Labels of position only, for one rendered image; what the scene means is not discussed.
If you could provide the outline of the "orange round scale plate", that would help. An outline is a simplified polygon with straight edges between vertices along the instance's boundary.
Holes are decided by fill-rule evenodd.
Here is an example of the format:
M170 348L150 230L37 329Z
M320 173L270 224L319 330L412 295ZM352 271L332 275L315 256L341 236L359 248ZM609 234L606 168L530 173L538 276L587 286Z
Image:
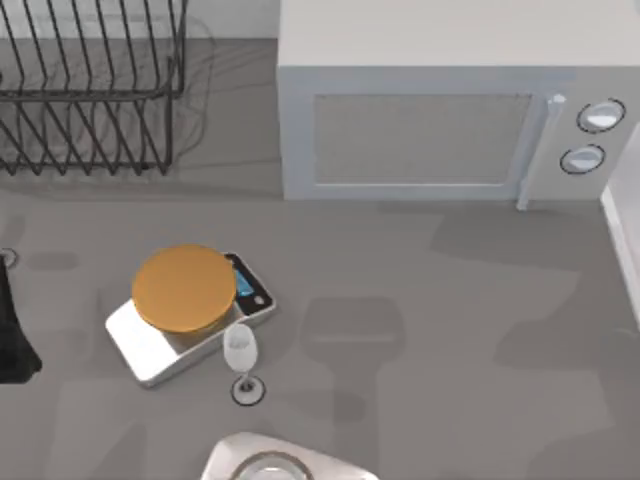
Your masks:
M141 265L131 299L141 318L172 334L208 330L231 310L236 297L232 262L198 244L155 252Z

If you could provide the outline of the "clear wine glass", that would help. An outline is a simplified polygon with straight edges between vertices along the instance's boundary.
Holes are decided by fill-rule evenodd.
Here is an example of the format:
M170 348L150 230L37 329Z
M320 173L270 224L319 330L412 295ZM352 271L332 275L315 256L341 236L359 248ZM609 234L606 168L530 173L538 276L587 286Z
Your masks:
M258 345L253 330L244 323L227 327L223 336L223 356L237 374L231 397L240 406L257 405L266 394L264 382L252 373L258 360Z

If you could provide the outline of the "white microwave knob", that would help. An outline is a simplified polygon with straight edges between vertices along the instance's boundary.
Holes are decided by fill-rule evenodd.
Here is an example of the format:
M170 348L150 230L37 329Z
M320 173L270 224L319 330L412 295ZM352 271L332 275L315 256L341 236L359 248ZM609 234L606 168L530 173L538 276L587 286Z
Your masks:
M625 117L626 107L617 99L585 105L577 115L578 128L588 134L599 134L614 129Z
M567 150L559 165L568 175L586 175L597 170L606 160L606 152L598 145L589 144Z

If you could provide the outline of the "pale microwave oven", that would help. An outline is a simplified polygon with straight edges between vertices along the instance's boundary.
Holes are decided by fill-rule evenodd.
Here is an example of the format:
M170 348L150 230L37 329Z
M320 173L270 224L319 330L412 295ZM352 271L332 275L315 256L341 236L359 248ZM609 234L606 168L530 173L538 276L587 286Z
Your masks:
M592 202L640 127L640 0L281 0L277 72L295 67L493 71L566 103L529 207ZM587 104L626 107L612 130L577 126ZM559 165L589 144L606 160L586 175Z

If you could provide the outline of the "microwave oven door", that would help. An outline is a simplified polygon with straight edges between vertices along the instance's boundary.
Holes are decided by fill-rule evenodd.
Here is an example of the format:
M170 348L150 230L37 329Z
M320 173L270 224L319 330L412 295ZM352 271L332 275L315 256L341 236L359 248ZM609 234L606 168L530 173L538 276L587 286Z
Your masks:
M282 66L277 88L296 200L514 200L546 116L493 71Z

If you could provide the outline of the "white kitchen scale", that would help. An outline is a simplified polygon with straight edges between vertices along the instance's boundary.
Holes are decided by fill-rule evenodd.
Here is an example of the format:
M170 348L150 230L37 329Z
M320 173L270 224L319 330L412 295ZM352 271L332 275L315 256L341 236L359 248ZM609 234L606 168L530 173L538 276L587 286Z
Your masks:
M231 310L208 330L191 334L160 331L136 311L127 299L106 319L105 328L136 381L155 387L205 358L223 353L227 327L244 323L251 329L264 322L276 309L276 300L247 263L235 252L221 252L234 268L236 297Z

